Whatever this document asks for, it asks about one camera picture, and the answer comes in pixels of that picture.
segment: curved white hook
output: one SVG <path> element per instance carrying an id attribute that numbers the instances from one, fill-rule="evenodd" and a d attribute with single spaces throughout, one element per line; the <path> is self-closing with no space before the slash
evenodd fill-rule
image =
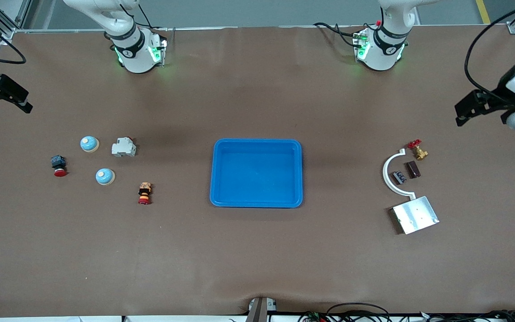
<path id="1" fill-rule="evenodd" d="M 383 180 L 384 182 L 387 184 L 387 186 L 393 191 L 393 192 L 396 192 L 397 194 L 399 195 L 403 195 L 403 196 L 407 196 L 409 197 L 411 200 L 415 200 L 417 199 L 417 196 L 415 195 L 414 192 L 407 192 L 407 191 L 404 191 L 404 190 L 401 190 L 399 189 L 397 186 L 394 185 L 394 183 L 391 181 L 391 178 L 388 176 L 388 164 L 391 163 L 391 161 L 395 158 L 395 157 L 400 157 L 401 155 L 406 155 L 405 153 L 405 149 L 400 149 L 399 150 L 399 153 L 395 154 L 395 155 L 392 155 L 391 157 L 389 157 L 389 159 L 387 159 L 383 165 Z"/>

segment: yellow stripe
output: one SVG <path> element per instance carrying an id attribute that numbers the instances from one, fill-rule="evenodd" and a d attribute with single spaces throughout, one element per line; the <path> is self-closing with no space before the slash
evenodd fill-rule
<path id="1" fill-rule="evenodd" d="M 480 12 L 480 17 L 482 17 L 482 23 L 490 24 L 490 17 L 488 16 L 488 12 L 486 11 L 486 6 L 484 5 L 484 0 L 476 0 L 476 6 L 478 6 L 478 11 Z"/>

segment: brown table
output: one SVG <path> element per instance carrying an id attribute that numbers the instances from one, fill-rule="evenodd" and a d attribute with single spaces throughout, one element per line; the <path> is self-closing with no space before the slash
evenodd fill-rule
<path id="1" fill-rule="evenodd" d="M 100 33 L 17 34 L 28 63 L 0 73 L 34 108 L 0 102 L 0 316 L 236 314 L 259 295 L 279 310 L 515 309 L 515 131 L 498 114 L 454 122 L 481 28 L 416 27 L 388 72 L 317 29 L 179 31 L 167 66 L 145 75 L 120 68 Z M 497 26 L 470 65 L 490 88 L 513 63 L 515 36 Z M 85 135 L 98 151 L 80 150 Z M 121 136 L 136 157 L 110 155 Z M 300 141 L 303 204 L 214 207 L 222 137 Z M 405 187 L 441 222 L 405 236 L 386 209 L 407 199 L 380 172 L 416 138 L 430 155 Z M 58 153 L 64 178 L 49 163 Z M 101 167 L 112 185 L 94 181 Z M 155 185 L 149 206 L 142 181 Z"/>

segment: blue plastic tray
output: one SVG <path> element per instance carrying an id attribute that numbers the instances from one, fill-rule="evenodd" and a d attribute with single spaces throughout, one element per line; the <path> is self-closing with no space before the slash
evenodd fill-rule
<path id="1" fill-rule="evenodd" d="M 301 145 L 280 139 L 218 140 L 210 201 L 218 207 L 298 207 L 303 201 Z"/>

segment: blue and white round object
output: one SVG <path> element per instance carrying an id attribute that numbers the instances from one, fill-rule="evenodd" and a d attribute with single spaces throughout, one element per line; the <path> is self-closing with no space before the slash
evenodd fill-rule
<path id="1" fill-rule="evenodd" d="M 98 149 L 98 140 L 94 136 L 86 136 L 80 140 L 80 148 L 84 152 L 94 152 Z"/>
<path id="2" fill-rule="evenodd" d="M 114 181 L 114 172 L 111 169 L 100 169 L 97 174 L 94 175 L 99 185 L 108 186 Z"/>

